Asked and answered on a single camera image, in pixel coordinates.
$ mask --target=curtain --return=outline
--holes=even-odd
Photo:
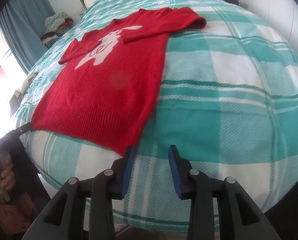
[[[55,14],[48,0],[9,0],[0,13],[0,29],[25,73],[47,51],[40,37],[44,20]]]

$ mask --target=bed sheet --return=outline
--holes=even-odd
[[[190,202],[174,191],[171,144],[208,176],[235,177],[264,212],[298,181],[298,55],[261,18],[222,0],[98,0],[36,63],[32,72],[38,75],[12,127],[30,121],[74,38],[139,8],[184,6],[205,17],[207,26],[169,38],[157,105],[137,147],[128,194],[113,202],[116,221],[177,232],[187,231]],[[21,140],[56,189],[70,177],[91,178],[120,158],[53,132],[29,132]]]

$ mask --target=silver screw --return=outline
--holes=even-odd
[[[111,170],[111,169],[105,170],[106,176],[111,176],[112,174],[113,174],[113,170]]]
[[[227,179],[227,182],[230,183],[230,184],[233,184],[236,182],[236,180],[233,178],[233,177],[228,177]]]
[[[69,183],[70,185],[75,184],[77,181],[78,181],[78,179],[75,178],[75,177],[72,177],[72,178],[68,179],[68,183]]]
[[[199,171],[197,169],[191,169],[190,170],[190,174],[191,175],[198,175],[199,174]]]

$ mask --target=red sweater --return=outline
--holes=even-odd
[[[136,146],[156,103],[169,33],[205,26],[188,7],[140,9],[74,39],[59,61],[67,65],[33,113],[33,128],[123,155]]]

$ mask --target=plaid bedspread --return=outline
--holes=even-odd
[[[137,148],[129,192],[113,202],[117,221],[178,232],[187,230],[190,202],[180,201],[173,187],[171,144],[210,177],[235,177],[264,212],[298,181],[298,55],[267,22],[222,0],[98,0],[37,62],[32,72],[38,76],[12,127],[30,121],[74,38],[139,8],[184,6],[205,17],[207,26],[171,35],[159,98]],[[93,177],[120,157],[53,132],[30,132],[21,139],[56,189],[70,177]],[[215,222],[218,229],[217,215]]]

